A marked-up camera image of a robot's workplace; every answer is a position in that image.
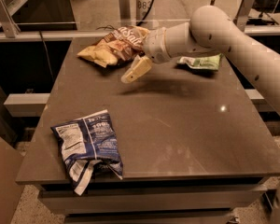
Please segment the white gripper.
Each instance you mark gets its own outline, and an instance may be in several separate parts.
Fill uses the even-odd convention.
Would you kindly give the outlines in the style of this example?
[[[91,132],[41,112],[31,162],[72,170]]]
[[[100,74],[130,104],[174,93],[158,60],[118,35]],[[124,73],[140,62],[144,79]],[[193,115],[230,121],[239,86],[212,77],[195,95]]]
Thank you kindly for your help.
[[[152,68],[154,63],[166,63],[171,60],[165,46],[164,27],[151,30],[143,41],[143,51],[146,56],[137,55],[130,68],[121,77],[121,81],[125,84],[132,83],[143,76]]]

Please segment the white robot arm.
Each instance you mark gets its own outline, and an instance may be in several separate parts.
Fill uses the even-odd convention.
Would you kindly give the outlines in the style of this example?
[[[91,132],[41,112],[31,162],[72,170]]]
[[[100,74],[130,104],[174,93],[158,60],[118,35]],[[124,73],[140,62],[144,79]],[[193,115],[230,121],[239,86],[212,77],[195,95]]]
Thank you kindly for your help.
[[[280,116],[280,54],[243,33],[218,7],[198,8],[187,23],[151,31],[143,51],[154,63],[175,57],[223,54],[214,81],[180,78],[184,100],[153,104],[171,121],[173,138],[191,158],[179,158],[176,172],[158,171],[158,181],[194,188],[210,208],[230,208],[262,193],[263,181],[280,174],[280,155],[260,117],[237,85],[241,73]]]

